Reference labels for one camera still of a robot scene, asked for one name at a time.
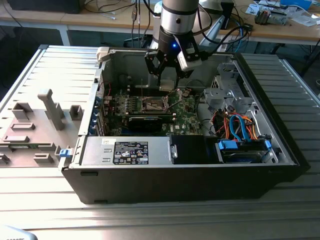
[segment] metal workbench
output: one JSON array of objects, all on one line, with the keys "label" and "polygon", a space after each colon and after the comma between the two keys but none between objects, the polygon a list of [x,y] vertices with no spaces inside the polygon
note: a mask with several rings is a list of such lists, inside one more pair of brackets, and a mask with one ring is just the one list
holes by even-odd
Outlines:
[{"label": "metal workbench", "polygon": [[[39,49],[0,104],[0,131],[13,118],[10,106],[29,98],[25,93],[40,84],[59,93],[63,109],[85,108],[96,50]],[[61,61],[64,67],[54,67]],[[56,167],[0,168],[0,224],[30,231],[39,240],[320,239],[320,162],[315,159],[308,159],[306,174],[260,199],[141,204],[83,204]]]}]

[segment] white sticker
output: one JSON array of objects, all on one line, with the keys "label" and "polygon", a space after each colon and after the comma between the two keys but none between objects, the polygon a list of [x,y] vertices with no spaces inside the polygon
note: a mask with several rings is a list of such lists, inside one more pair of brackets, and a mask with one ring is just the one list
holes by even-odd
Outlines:
[{"label": "white sticker", "polygon": [[116,139],[114,138],[102,138],[102,145],[115,145]]}]

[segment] table leg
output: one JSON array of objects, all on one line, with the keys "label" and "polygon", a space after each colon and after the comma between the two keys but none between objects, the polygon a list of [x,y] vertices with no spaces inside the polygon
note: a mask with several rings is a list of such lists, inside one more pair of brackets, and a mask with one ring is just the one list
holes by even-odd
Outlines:
[{"label": "table leg", "polygon": [[64,46],[71,46],[71,38],[69,37],[68,28],[66,25],[60,25],[58,27],[58,30],[60,32],[60,36],[62,39],[62,43]]}]

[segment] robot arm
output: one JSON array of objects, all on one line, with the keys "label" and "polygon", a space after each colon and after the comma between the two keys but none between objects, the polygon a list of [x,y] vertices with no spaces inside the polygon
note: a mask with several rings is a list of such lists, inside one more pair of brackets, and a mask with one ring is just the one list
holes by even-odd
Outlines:
[{"label": "robot arm", "polygon": [[179,79],[188,78],[202,63],[204,52],[199,52],[192,32],[198,4],[199,0],[162,1],[158,49],[145,56],[149,73],[158,77],[158,85],[165,67],[175,68],[177,87]]}]

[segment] blue latch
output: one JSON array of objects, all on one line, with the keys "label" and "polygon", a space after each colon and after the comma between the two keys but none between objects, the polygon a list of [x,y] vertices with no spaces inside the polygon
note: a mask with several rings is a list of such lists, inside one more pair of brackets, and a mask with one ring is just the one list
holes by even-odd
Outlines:
[{"label": "blue latch", "polygon": [[61,149],[59,156],[61,158],[72,158],[72,149]]},{"label": "blue latch", "polygon": [[266,146],[266,148],[267,148],[268,150],[271,149],[272,145],[271,145],[271,142],[270,142],[269,140],[265,140],[265,141],[264,141],[264,144],[265,144],[265,146]]},{"label": "blue latch", "polygon": [[218,146],[219,146],[220,150],[223,150],[223,149],[226,149],[226,150],[238,149],[237,143],[235,141],[232,141],[232,140],[221,140],[218,143]]}]

